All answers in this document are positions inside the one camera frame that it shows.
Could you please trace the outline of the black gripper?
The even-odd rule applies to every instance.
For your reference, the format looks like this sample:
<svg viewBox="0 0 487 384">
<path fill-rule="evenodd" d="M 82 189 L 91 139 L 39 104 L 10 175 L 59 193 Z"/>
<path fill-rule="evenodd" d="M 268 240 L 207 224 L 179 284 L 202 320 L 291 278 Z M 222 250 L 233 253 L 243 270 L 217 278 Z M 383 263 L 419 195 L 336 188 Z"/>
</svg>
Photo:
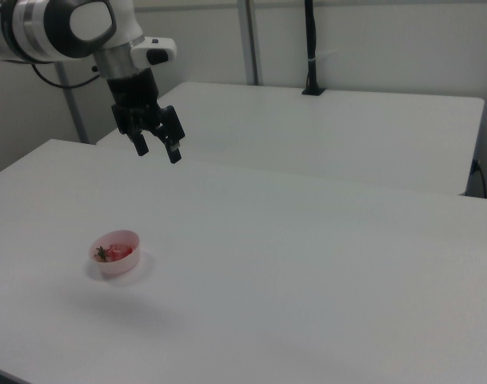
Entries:
<svg viewBox="0 0 487 384">
<path fill-rule="evenodd" d="M 112 111 L 122 134 L 133 143 L 139 156 L 149 152 L 143 130 L 154 131 L 172 164 L 182 159 L 180 141 L 186 136 L 172 106 L 158 105 L 158 87 L 151 69 L 144 69 L 128 78 L 108 80 L 114 97 Z"/>
</svg>

